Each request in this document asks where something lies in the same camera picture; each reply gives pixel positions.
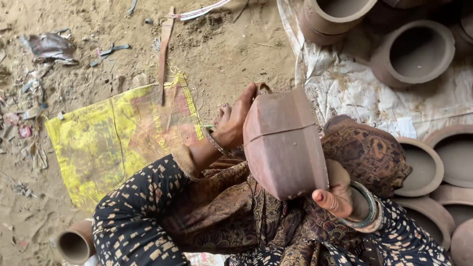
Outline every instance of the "pot opening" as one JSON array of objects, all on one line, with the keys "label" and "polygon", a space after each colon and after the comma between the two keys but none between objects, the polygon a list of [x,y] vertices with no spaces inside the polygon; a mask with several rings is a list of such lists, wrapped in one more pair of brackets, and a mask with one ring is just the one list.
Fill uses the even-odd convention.
[{"label": "pot opening", "polygon": [[323,12],[334,18],[346,18],[356,14],[369,0],[317,0]]},{"label": "pot opening", "polygon": [[394,70],[408,78],[429,75],[443,61],[446,43],[442,35],[428,27],[414,27],[399,35],[389,54]]},{"label": "pot opening", "polygon": [[406,154],[407,165],[412,166],[412,173],[404,180],[401,189],[421,189],[432,182],[435,177],[435,161],[430,154],[423,149],[402,143],[401,146]]},{"label": "pot opening", "polygon": [[473,206],[452,204],[445,205],[444,207],[452,215],[456,226],[459,226],[469,219],[473,219]]},{"label": "pot opening", "polygon": [[458,134],[443,139],[434,150],[444,163],[445,180],[473,182],[473,134]]},{"label": "pot opening", "polygon": [[442,244],[442,231],[429,217],[409,208],[406,208],[406,216],[407,218],[415,220],[422,229],[424,229],[427,233],[430,234],[430,237],[432,237],[439,244]]},{"label": "pot opening", "polygon": [[88,247],[85,240],[78,234],[67,232],[59,238],[59,248],[64,256],[79,261],[88,258]]}]

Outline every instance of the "sandy floor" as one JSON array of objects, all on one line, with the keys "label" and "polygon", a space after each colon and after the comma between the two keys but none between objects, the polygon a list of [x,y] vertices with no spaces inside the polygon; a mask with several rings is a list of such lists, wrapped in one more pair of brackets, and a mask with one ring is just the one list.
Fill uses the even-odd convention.
[{"label": "sandy floor", "polygon": [[[124,90],[133,88],[133,77],[142,73],[148,82],[155,81],[153,64],[156,65],[158,56],[151,46],[160,35],[160,27],[157,23],[145,24],[144,20],[152,18],[158,22],[171,4],[177,13],[182,13],[214,2],[138,0],[135,12],[127,18],[125,13],[131,4],[128,0],[0,1],[0,25],[12,25],[12,30],[0,35],[0,50],[4,46],[7,54],[0,65],[11,71],[7,82],[0,83],[0,90],[9,95],[11,105],[0,106],[1,112],[24,109],[31,102],[20,90],[28,81],[27,72],[39,65],[32,63],[33,55],[21,46],[22,34],[64,27],[72,31],[77,46],[75,58],[80,66],[56,64],[43,78],[49,105],[45,113],[52,118],[59,111],[70,112],[119,93],[114,87],[119,76],[125,77]],[[175,23],[168,57],[189,78],[189,87],[193,88],[197,109],[205,123],[220,104],[233,103],[251,81],[265,81],[276,91],[290,89],[294,83],[295,59],[276,2],[250,0],[249,8],[232,23],[244,3],[245,0],[233,0],[205,17]],[[111,42],[129,44],[133,49],[111,55],[109,58],[116,62],[113,67],[108,63],[88,67],[96,59],[97,49],[106,50]],[[110,73],[114,76],[112,84],[105,82]],[[60,265],[62,259],[50,239],[74,220],[90,215],[71,204],[49,137],[44,127],[40,128],[37,142],[47,153],[46,170],[34,170],[32,160],[21,155],[21,149],[32,143],[33,138],[16,137],[0,144],[6,151],[0,154],[0,266]],[[16,195],[14,187],[18,181],[35,196]]]}]

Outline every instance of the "bangle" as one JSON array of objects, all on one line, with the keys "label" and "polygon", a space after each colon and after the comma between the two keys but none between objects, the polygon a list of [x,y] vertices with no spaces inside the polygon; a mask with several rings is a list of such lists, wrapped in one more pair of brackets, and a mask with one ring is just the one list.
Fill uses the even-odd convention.
[{"label": "bangle", "polygon": [[373,194],[371,194],[371,192],[367,190],[362,184],[352,180],[351,187],[358,190],[368,202],[368,206],[369,206],[368,216],[366,217],[364,221],[361,221],[361,222],[353,222],[347,219],[340,219],[340,218],[339,220],[342,224],[346,226],[350,226],[353,229],[362,229],[371,225],[376,220],[376,218],[378,217],[379,207],[378,207],[378,204],[376,203],[376,200]]},{"label": "bangle", "polygon": [[216,141],[214,138],[212,138],[212,136],[210,135],[210,132],[209,132],[209,129],[206,128],[206,127],[202,127],[202,131],[204,132],[205,136],[207,137],[207,139],[210,141],[210,143],[212,143],[215,148],[217,148],[218,151],[220,151],[223,155],[225,155],[226,157],[228,158],[231,158],[232,155],[230,154],[230,152],[228,152],[226,149],[222,148]]}]

